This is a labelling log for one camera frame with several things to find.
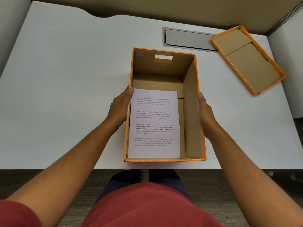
white table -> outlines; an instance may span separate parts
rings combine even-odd
[[[0,169],[42,169],[71,149],[108,113],[129,82],[133,47],[195,53],[200,90],[222,127],[264,169],[302,169],[303,150],[281,84],[253,97],[218,53],[162,46],[162,27],[220,29],[87,12],[33,2],[0,79]],[[265,36],[253,35],[271,55]],[[96,168],[219,169],[207,161],[127,163],[125,124]]]

open box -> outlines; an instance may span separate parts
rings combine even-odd
[[[286,74],[243,26],[212,37],[211,43],[255,96],[286,78]]]
[[[129,85],[133,88],[176,91],[180,123],[180,158],[128,158],[130,108],[126,117],[124,160],[182,162],[206,160],[204,132],[198,117],[199,80],[194,54],[134,48]]]

shirt sleeve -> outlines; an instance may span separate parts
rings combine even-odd
[[[42,227],[37,215],[19,202],[0,200],[1,227]]]

red shirt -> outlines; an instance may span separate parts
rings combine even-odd
[[[41,227],[27,206],[0,201],[1,227]],[[184,194],[155,183],[137,183],[103,197],[81,227],[203,226],[221,227],[213,216],[196,207]]]

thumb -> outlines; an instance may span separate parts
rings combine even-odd
[[[200,92],[198,95],[198,101],[200,108],[203,108],[206,105],[206,99],[204,98],[202,92]]]
[[[130,87],[124,92],[124,96],[122,99],[123,104],[128,105],[129,101],[131,100],[132,95],[134,94],[134,88]]]

